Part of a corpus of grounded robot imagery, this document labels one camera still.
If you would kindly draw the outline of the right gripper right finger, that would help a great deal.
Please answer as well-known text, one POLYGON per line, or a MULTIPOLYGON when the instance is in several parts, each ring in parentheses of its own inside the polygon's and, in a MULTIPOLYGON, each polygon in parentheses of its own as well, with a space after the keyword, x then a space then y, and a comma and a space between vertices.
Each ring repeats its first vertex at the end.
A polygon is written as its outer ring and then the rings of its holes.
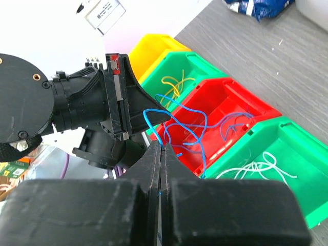
POLYGON ((292 190, 279 181, 200 179, 161 152, 163 245, 310 245, 292 190))

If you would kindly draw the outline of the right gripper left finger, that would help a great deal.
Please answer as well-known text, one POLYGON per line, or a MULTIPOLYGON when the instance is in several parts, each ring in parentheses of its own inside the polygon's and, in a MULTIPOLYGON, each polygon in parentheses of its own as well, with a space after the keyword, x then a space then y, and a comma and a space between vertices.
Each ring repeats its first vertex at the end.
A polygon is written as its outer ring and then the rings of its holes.
POLYGON ((161 146, 115 180, 34 179, 9 195, 1 245, 156 245, 161 146))

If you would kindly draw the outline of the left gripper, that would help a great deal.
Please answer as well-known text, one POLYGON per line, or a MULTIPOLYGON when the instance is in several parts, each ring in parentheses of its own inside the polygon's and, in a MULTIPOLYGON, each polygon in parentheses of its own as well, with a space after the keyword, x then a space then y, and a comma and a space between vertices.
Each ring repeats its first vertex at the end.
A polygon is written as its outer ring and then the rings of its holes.
POLYGON ((99 124, 111 137, 127 140, 131 134, 147 130, 149 127, 143 116, 146 109, 163 110, 162 113, 147 113, 152 126, 171 118, 169 111, 141 87, 127 54, 106 54, 106 68, 99 64, 98 71, 108 108, 106 120, 99 124))

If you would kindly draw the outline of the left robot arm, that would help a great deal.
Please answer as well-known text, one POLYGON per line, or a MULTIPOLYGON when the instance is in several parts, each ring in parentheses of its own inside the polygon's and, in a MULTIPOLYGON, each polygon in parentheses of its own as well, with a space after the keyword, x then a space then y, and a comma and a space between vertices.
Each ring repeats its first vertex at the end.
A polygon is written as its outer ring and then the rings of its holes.
POLYGON ((1 55, 2 162, 27 156, 43 136, 83 128, 74 155, 102 169, 129 168, 145 152, 134 135, 169 119, 137 81, 126 54, 107 54, 104 64, 88 61, 51 80, 26 60, 1 55))

